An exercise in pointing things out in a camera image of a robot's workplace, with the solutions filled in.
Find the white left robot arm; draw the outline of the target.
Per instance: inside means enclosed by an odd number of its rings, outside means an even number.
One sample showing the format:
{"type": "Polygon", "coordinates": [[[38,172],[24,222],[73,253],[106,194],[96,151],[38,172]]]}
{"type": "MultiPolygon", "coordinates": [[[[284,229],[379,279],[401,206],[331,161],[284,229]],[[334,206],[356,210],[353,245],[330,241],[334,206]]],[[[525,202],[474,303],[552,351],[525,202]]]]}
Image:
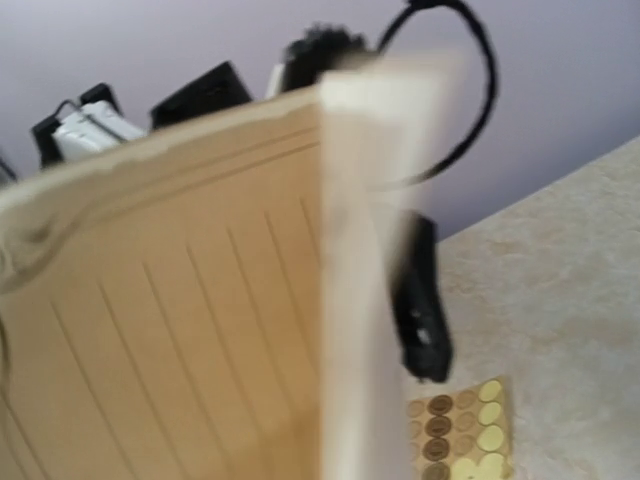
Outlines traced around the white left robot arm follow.
{"type": "MultiPolygon", "coordinates": [[[[344,56],[367,50],[364,36],[344,27],[314,25],[283,51],[272,69],[266,97],[308,87],[344,56]]],[[[253,101],[240,75],[225,61],[187,83],[150,111],[152,131],[177,125],[253,101]]],[[[77,102],[65,100],[31,129],[40,166],[77,161],[145,137],[149,132],[127,120],[111,87],[99,83],[77,102]]]]}

